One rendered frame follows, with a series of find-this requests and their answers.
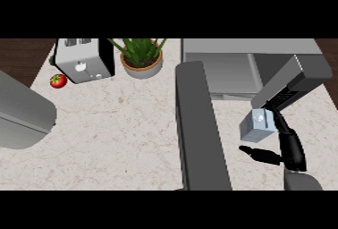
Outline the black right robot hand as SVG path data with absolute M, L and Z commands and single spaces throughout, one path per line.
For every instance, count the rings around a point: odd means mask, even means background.
M 273 124 L 279 132 L 282 154 L 278 155 L 271 150 L 251 148 L 248 146 L 241 146 L 240 150 L 242 150 L 256 161 L 272 165 L 284 163 L 290 170 L 304 172 L 307 170 L 307 159 L 297 132 L 288 126 L 282 113 L 271 102 L 268 102 L 265 108 L 273 113 Z

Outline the pale blue milk carton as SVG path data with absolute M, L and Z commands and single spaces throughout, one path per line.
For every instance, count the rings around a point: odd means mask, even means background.
M 273 113 L 266 108 L 253 109 L 240 124 L 241 140 L 259 143 L 276 132 Z

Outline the dark grey microwave door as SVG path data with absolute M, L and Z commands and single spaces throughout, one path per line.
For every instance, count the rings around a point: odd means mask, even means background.
M 176 119 L 185 191 L 231 191 L 204 64 L 176 67 Z

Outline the grey microwave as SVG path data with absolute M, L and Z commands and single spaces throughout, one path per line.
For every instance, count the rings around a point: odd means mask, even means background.
M 332 78 L 312 38 L 185 38 L 182 60 L 204 64 L 216 100 L 287 108 Z

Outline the green plant in grey pot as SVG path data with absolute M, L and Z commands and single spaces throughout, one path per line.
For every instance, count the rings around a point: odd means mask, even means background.
M 123 45 L 110 38 L 111 45 L 120 51 L 120 60 L 127 74 L 139 80 L 152 78 L 163 68 L 163 46 L 167 42 L 151 38 L 124 38 Z

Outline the silver toaster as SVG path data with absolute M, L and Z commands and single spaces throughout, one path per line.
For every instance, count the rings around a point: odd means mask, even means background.
M 114 45 L 107 38 L 59 38 L 54 64 L 74 84 L 116 75 Z

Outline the red tomato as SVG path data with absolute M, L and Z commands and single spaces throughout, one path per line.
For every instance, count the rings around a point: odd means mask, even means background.
M 68 83 L 68 77 L 64 74 L 56 74 L 52 78 L 51 78 L 51 86 L 55 89 L 61 89 L 65 87 Z

